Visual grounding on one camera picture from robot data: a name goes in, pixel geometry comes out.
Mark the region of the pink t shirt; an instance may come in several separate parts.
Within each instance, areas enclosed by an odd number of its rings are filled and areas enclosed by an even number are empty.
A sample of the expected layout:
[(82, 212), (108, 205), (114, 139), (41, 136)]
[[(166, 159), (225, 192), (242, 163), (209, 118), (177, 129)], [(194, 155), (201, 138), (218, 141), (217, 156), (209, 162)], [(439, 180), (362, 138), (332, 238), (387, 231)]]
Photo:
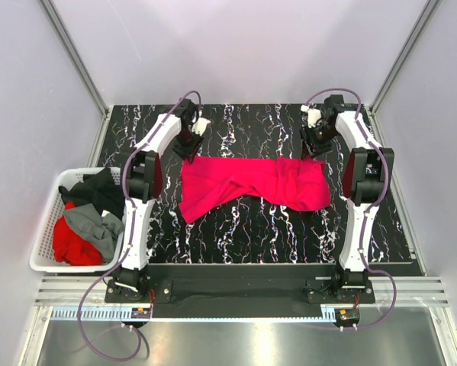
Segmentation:
[(303, 212), (323, 209), (332, 201), (324, 164), (313, 159), (198, 156), (183, 165), (180, 178), (179, 209), (186, 223), (243, 195)]

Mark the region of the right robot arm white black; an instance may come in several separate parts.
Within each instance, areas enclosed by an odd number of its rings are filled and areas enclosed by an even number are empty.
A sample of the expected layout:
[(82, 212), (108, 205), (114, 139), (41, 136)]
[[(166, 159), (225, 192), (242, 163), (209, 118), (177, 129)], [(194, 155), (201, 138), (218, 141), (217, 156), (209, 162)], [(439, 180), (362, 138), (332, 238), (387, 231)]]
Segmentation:
[(342, 189), (348, 210), (346, 234), (335, 272), (322, 288), (309, 293), (318, 300), (356, 304), (372, 296), (368, 248), (372, 227), (391, 182), (394, 151), (384, 148), (365, 125), (362, 107), (352, 107), (344, 90), (332, 88), (319, 108), (310, 101), (301, 106), (305, 124), (300, 129), (304, 152), (317, 157), (331, 150), (331, 142), (343, 138), (349, 158), (343, 172)]

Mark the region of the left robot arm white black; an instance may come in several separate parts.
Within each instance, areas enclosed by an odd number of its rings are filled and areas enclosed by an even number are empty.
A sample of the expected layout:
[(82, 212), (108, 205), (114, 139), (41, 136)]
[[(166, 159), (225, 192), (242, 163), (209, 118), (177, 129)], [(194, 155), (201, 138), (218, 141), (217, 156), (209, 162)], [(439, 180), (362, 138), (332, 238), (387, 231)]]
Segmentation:
[(148, 275), (147, 239), (150, 215), (163, 191), (161, 157), (169, 145), (191, 163), (203, 142), (207, 120), (201, 107), (184, 96), (163, 111), (147, 135), (128, 153), (121, 168), (125, 198), (124, 235), (118, 264), (105, 294), (107, 303), (140, 303), (153, 297)]

